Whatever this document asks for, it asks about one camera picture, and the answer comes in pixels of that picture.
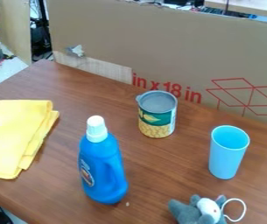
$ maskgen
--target open can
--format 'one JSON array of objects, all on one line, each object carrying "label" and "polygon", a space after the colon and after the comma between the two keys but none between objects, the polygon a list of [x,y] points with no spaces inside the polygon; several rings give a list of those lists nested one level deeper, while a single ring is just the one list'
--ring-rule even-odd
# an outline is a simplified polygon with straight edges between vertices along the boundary
[{"label": "open can", "polygon": [[149,91],[137,96],[139,106],[138,127],[154,138],[170,136],[176,123],[178,100],[166,91]]}]

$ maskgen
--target red box outline graphic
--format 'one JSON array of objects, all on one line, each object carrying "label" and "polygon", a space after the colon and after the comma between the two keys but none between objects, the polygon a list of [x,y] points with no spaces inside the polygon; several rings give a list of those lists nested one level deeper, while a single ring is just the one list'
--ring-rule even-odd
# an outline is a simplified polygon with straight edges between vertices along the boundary
[{"label": "red box outline graphic", "polygon": [[[239,107],[239,108],[243,108],[242,111],[242,116],[244,116],[246,109],[248,109],[249,111],[251,111],[252,113],[254,113],[256,116],[267,116],[267,114],[259,114],[257,113],[255,110],[253,110],[252,108],[254,107],[266,107],[267,105],[253,105],[251,104],[251,100],[253,97],[253,94],[255,91],[257,91],[259,94],[265,96],[267,98],[267,94],[263,93],[260,89],[261,88],[267,88],[267,86],[254,86],[252,85],[249,81],[247,81],[244,78],[230,78],[230,79],[217,79],[217,80],[211,80],[216,86],[217,88],[207,88],[206,90],[217,99],[217,109],[220,109],[220,105],[221,102],[223,104],[225,104],[228,107]],[[243,81],[245,82],[247,85],[249,85],[249,87],[222,87],[219,83],[219,81]],[[251,89],[250,92],[250,96],[249,96],[249,101],[247,104],[243,103],[242,101],[240,101],[237,97],[233,96],[230,92],[228,92],[228,90],[238,90],[238,89]],[[237,100],[241,105],[229,105],[227,104],[225,101],[223,101],[220,97],[218,97],[217,95],[213,94],[212,91],[224,91],[227,95],[230,95],[231,97],[233,97],[235,100]]]}]

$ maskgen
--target can lid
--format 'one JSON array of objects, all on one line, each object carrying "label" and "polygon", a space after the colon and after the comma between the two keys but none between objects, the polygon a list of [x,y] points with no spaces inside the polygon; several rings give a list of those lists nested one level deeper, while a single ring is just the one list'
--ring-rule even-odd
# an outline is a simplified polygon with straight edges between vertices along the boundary
[{"label": "can lid", "polygon": [[88,118],[87,139],[92,143],[104,141],[108,136],[104,118],[93,115]]},{"label": "can lid", "polygon": [[149,91],[137,98],[139,106],[151,113],[166,113],[175,109],[178,104],[177,98],[166,91]]}]

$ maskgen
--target white ring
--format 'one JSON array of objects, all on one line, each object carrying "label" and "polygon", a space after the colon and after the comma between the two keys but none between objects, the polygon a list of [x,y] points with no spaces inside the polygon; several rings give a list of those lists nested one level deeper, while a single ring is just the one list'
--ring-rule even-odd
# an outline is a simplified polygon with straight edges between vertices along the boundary
[{"label": "white ring", "polygon": [[245,213],[246,213],[246,210],[247,210],[247,207],[246,207],[246,204],[244,203],[243,200],[241,199],[228,199],[225,203],[223,203],[223,205],[221,206],[221,212],[223,213],[223,208],[230,202],[230,201],[239,201],[240,203],[242,203],[243,205],[243,213],[242,215],[239,217],[238,220],[232,220],[231,218],[229,218],[226,214],[224,214],[223,216],[226,217],[228,220],[232,221],[232,222],[238,222],[240,221],[241,219],[243,219]]}]

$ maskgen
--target white bottle cap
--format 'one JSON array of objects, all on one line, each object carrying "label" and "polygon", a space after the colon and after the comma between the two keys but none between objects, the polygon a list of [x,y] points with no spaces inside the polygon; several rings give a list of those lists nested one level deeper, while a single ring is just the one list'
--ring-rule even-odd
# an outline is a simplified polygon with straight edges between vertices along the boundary
[{"label": "white bottle cap", "polygon": [[104,119],[99,115],[93,115],[88,118],[87,139],[92,143],[104,141],[108,136]]}]

